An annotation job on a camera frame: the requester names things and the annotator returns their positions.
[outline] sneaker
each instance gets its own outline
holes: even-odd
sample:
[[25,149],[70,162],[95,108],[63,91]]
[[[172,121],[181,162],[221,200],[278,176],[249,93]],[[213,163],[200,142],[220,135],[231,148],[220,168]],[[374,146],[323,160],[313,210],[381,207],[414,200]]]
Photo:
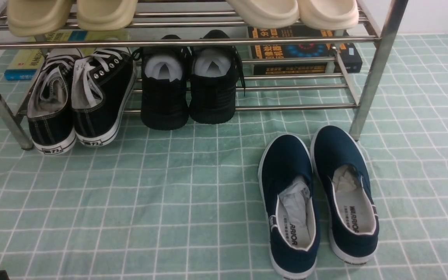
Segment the sneaker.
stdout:
[[258,181],[272,266],[285,278],[304,279],[316,267],[320,234],[312,179],[309,151],[298,137],[281,135],[267,146]]
[[345,131],[324,126],[311,155],[329,204],[331,249],[348,264],[365,264],[375,254],[379,225],[362,152]]
[[75,63],[72,85],[73,123],[87,147],[112,142],[137,78],[128,48],[100,48]]
[[[167,35],[162,39],[180,39]],[[155,130],[175,130],[189,119],[186,102],[191,53],[186,47],[146,47],[133,53],[142,60],[141,120]]]
[[53,49],[32,85],[27,105],[30,135],[42,154],[63,154],[76,140],[71,111],[74,63],[78,49]]
[[[221,30],[203,39],[229,39]],[[198,47],[193,50],[190,116],[201,124],[222,124],[236,111],[236,82],[245,87],[242,59],[234,46]]]

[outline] shoe rack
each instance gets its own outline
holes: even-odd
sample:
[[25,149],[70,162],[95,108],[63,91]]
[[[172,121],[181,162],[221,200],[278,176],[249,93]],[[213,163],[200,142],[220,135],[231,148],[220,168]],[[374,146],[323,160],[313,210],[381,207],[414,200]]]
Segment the shoe rack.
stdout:
[[[224,0],[138,0],[139,2],[224,2]],[[326,44],[331,43],[332,50],[327,57],[313,58],[294,58],[281,59],[284,62],[327,62],[325,73],[320,74],[300,74],[300,75],[268,75],[268,76],[249,76],[247,80],[292,80],[292,79],[324,79],[324,78],[340,78],[343,83],[339,84],[323,84],[323,85],[307,85],[307,86],[268,86],[268,87],[247,87],[249,92],[257,91],[309,91],[309,90],[325,90],[325,89],[345,89],[348,94],[348,103],[317,103],[317,104],[297,104],[288,106],[239,106],[238,111],[252,110],[336,110],[336,109],[353,109],[354,119],[350,127],[350,135],[359,140],[361,131],[368,117],[371,103],[375,97],[376,90],[381,80],[384,68],[386,66],[390,51],[395,41],[397,31],[399,29],[402,17],[404,15],[408,0],[392,0],[390,3],[388,15],[383,28],[380,30],[375,23],[373,17],[362,2],[359,2],[359,24],[363,25],[367,31],[366,36],[343,36],[343,30],[335,32],[334,37],[295,37],[295,38],[266,38],[266,39],[250,39],[250,38],[231,38],[231,39],[198,39],[198,40],[154,40],[154,41],[87,41],[87,42],[46,42],[44,36],[37,36],[37,42],[4,42],[0,43],[0,50],[5,49],[41,49],[46,53],[51,48],[84,48],[84,47],[146,47],[146,46],[211,46],[211,45],[231,45],[231,46],[250,46],[258,44]],[[191,28],[191,27],[230,27],[230,26],[247,26],[241,19],[235,19],[238,15],[233,10],[221,11],[160,11],[160,12],[137,12],[133,22],[126,28]],[[70,13],[69,21],[63,27],[65,30],[77,30],[77,23],[73,22],[76,18],[75,13]],[[146,18],[156,19],[156,21],[146,21]],[[168,18],[199,18],[198,21],[167,21]],[[0,8],[0,31],[8,30],[7,16],[5,14],[5,4]],[[341,43],[372,43],[376,47],[374,59],[370,66],[366,83],[359,94],[355,91],[345,66],[336,51],[336,46]],[[341,73],[334,73],[334,63],[337,62],[341,67]],[[243,61],[244,64],[258,64],[259,61],[248,59]],[[0,94],[0,117],[5,122],[11,134],[20,144],[22,149],[32,149],[33,144],[29,136],[22,129],[20,123],[26,114],[27,101],[30,96],[31,89],[26,96],[22,96],[22,101],[16,111],[12,111]],[[134,94],[142,94],[142,90],[135,89]],[[127,108],[126,114],[139,114],[138,108]]]

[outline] blue canvas shoe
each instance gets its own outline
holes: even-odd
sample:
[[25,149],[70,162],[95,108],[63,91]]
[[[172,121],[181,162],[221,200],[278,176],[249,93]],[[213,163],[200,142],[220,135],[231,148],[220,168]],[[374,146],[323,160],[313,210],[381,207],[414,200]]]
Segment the blue canvas shoe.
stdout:
[[320,234],[312,179],[309,151],[298,137],[281,135],[265,149],[258,180],[270,226],[269,253],[285,278],[304,279],[316,266]]
[[310,150],[329,204],[331,249],[348,264],[365,264],[376,251],[379,225],[362,152],[336,126],[319,129]]

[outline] cream slipper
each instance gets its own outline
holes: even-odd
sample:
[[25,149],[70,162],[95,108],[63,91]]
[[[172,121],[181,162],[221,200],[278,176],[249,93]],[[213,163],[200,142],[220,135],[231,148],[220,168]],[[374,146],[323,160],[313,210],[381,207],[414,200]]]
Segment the cream slipper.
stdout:
[[119,30],[128,26],[137,0],[77,0],[77,23],[90,31]]
[[59,30],[68,19],[73,0],[8,0],[8,27],[17,37]]
[[300,19],[317,30],[348,30],[359,23],[355,0],[298,0]]
[[249,25],[257,28],[290,26],[299,18],[297,0],[226,0]]

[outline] black canvas sneaker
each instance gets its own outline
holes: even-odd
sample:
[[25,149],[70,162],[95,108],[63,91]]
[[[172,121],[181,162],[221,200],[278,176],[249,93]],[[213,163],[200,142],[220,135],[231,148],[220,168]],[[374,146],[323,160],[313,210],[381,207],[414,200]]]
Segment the black canvas sneaker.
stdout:
[[78,49],[54,49],[32,85],[27,119],[34,146],[42,154],[62,154],[76,141],[71,111],[74,63]]
[[[167,35],[162,39],[180,39]],[[188,122],[186,82],[191,53],[186,47],[146,47],[133,53],[142,60],[141,120],[155,130],[175,130]]]
[[137,78],[128,48],[100,48],[75,63],[72,85],[73,124],[87,147],[112,142]]
[[[203,39],[228,39],[221,30]],[[193,50],[190,116],[198,123],[221,124],[236,111],[236,82],[245,87],[242,59],[234,46],[197,47]]]

